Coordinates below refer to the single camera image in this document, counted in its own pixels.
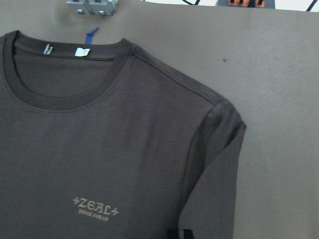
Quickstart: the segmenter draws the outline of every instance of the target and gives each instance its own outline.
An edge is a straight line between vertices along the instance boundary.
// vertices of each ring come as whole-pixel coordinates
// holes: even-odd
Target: orange object
[[[228,5],[229,6],[248,6],[249,0],[234,0],[232,2],[232,0],[228,0]],[[265,1],[263,1],[261,3],[261,5],[259,5],[259,0],[256,0],[256,7],[265,7]]]

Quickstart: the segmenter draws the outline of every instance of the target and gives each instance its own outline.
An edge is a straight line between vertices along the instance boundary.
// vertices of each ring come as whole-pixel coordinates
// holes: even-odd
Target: metal bracket
[[[68,0],[66,3],[75,13],[113,16],[117,0]]]

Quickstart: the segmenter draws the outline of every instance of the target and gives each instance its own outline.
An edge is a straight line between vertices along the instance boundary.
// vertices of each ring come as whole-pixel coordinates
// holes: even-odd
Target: printed logo
[[[103,221],[108,221],[109,216],[115,216],[119,213],[117,208],[113,208],[110,205],[105,205],[104,203],[98,203],[85,198],[76,197],[73,199],[74,205],[79,208],[78,213],[89,217],[100,219]]]

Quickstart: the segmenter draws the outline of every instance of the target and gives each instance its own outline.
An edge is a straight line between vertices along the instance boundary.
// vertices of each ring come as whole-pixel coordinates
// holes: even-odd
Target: dark brown t-shirt
[[[232,238],[246,126],[227,99],[125,38],[0,49],[0,238]]]

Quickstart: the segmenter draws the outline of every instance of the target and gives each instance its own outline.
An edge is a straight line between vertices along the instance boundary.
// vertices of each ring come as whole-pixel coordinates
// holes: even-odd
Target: neckline ribbing
[[[82,60],[112,60],[113,63],[108,70],[108,80],[103,81],[101,85],[92,90],[71,97],[47,97],[31,91],[23,84],[16,71],[13,58],[14,51],[15,49],[21,49],[32,54],[44,55],[43,51],[47,44],[53,46],[54,49],[51,51],[50,55],[45,55],[47,57],[78,59],[78,57],[74,56],[74,53],[78,47],[81,47],[84,49],[90,48],[89,55],[82,57]],[[14,96],[30,107],[54,112],[73,111],[95,102],[111,88],[113,83],[121,76],[122,72],[127,69],[134,46],[133,43],[125,38],[122,38],[117,43],[104,45],[44,41],[26,36],[19,30],[16,30],[7,33],[4,39],[2,55],[5,81]]]

